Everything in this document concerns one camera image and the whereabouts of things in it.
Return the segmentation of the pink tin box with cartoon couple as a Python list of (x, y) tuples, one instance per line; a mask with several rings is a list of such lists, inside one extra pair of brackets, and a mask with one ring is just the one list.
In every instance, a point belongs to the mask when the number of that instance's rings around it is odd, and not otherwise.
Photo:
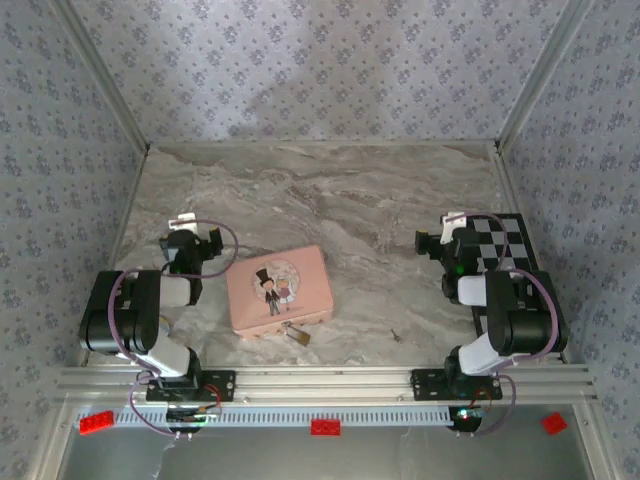
[(231, 327), (245, 339), (285, 335), (284, 322), (303, 330), (333, 317), (334, 298), (317, 245), (239, 261), (226, 280)]

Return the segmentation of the small brass padlock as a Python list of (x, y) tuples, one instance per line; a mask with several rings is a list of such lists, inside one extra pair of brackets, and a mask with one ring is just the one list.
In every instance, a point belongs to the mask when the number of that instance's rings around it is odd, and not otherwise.
[(295, 325), (292, 322), (284, 322), (282, 326), (284, 327), (284, 334), (288, 338), (304, 347), (309, 345), (311, 336), (309, 333), (302, 330), (300, 326)]

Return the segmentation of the black and grey checkerboard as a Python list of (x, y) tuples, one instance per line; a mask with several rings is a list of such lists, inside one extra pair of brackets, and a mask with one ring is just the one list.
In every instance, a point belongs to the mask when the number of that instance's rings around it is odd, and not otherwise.
[(551, 339), (556, 317), (556, 341), (550, 351), (561, 352), (569, 329), (551, 277), (538, 268), (522, 215), (499, 217), (500, 221), (467, 219), (467, 227), (480, 233), (478, 265), (486, 302), (471, 307), (476, 333), (487, 334), (491, 346), (503, 356), (536, 354)]

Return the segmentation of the long red toy brick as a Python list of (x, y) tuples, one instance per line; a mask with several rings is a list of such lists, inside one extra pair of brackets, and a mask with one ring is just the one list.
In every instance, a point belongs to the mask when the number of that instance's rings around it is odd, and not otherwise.
[(115, 414), (111, 410), (91, 414), (78, 422), (78, 431), (82, 436), (91, 435), (112, 428), (115, 425)]

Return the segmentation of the square red toy brick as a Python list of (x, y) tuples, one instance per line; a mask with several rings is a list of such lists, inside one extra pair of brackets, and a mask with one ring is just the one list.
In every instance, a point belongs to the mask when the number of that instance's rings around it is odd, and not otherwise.
[(544, 431), (549, 436), (557, 435), (568, 428), (568, 423), (559, 412), (553, 412), (541, 420)]

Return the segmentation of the grey metal lower shelf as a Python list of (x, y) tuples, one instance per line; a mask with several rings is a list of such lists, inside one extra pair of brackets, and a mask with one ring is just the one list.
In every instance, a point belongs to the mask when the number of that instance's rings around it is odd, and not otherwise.
[(76, 435), (59, 480), (593, 480), (569, 433), (509, 425), (486, 438), (445, 428), (211, 429), (172, 441), (123, 428)]

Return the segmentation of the aluminium side rail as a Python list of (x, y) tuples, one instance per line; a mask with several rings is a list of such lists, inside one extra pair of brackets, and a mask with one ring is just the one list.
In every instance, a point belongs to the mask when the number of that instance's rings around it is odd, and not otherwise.
[[(492, 162), (494, 163), (496, 175), (499, 179), (499, 184), (502, 192), (502, 197), (504, 199), (505, 204), (507, 205), (509, 212), (520, 213), (523, 218), (523, 223), (525, 226), (526, 233), (529, 238), (531, 251), (533, 253), (533, 257), (537, 262), (539, 268), (543, 268), (543, 262), (540, 259), (540, 255), (537, 251), (536, 244), (532, 234), (532, 228), (530, 226), (530, 222), (528, 221), (525, 212), (523, 211), (522, 202), (518, 199), (515, 183), (512, 180), (512, 175), (508, 171), (507, 162), (504, 160), (503, 155), (498, 151), (498, 148), (491, 144), (488, 147), (488, 153)], [(568, 357), (568, 353), (566, 350), (561, 352), (550, 352), (545, 357), (540, 357), (538, 359), (531, 359), (530, 354), (515, 354), (514, 360), (510, 361), (510, 365), (516, 367), (518, 365), (524, 364), (536, 364), (536, 365), (551, 365), (551, 364), (563, 364), (567, 365), (571, 363), (571, 359)]]
[(117, 263), (129, 216), (147, 155), (133, 150), (102, 155), (103, 163), (91, 175), (91, 204), (78, 214), (77, 226), (88, 234), (78, 266), (84, 271), (78, 295), (78, 338), (84, 340), (84, 314), (97, 276)]

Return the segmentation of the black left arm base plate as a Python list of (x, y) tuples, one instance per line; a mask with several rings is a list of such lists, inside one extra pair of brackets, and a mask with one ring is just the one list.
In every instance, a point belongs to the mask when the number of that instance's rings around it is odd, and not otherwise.
[(236, 372), (203, 370), (196, 376), (150, 380), (148, 402), (217, 403), (234, 399)]

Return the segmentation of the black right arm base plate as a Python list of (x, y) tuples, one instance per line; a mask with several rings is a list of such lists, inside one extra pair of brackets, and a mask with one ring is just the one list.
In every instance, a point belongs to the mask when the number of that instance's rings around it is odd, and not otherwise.
[(444, 368), (414, 369), (410, 384), (415, 401), (500, 400), (500, 382), (490, 376), (467, 376)]

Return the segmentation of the aluminium back rail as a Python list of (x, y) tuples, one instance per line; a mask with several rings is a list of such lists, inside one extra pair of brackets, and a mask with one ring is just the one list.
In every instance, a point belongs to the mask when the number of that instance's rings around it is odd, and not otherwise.
[(475, 147), (481, 145), (495, 146), (495, 139), (338, 139), (338, 140), (223, 140), (223, 141), (193, 141), (193, 142), (151, 142), (150, 148), (214, 148), (214, 147), (351, 147), (351, 146), (460, 146)]

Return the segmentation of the aluminium front rail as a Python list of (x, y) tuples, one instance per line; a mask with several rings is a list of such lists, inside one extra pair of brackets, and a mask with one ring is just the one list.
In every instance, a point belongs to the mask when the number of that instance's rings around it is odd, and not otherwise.
[[(411, 369), (402, 366), (236, 367), (233, 400), (239, 406), (394, 406), (415, 402)], [(579, 364), (522, 364), (504, 373), (516, 385), (518, 405), (598, 401), (588, 368)], [(127, 365), (65, 368), (54, 399), (76, 405), (123, 405), (136, 379)]]

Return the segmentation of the aluminium corner post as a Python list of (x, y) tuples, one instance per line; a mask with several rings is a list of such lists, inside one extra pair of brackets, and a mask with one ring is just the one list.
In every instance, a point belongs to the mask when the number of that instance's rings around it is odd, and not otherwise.
[(509, 151), (596, 0), (567, 0), (496, 139)]

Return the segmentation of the aluminium frame leg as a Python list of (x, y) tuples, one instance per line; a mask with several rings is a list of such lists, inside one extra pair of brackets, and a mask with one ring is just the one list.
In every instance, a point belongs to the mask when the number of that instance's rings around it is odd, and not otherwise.
[(594, 480), (624, 480), (602, 407), (580, 403), (573, 409)]
[(46, 415), (27, 480), (57, 480), (75, 414), (75, 407), (63, 403)]

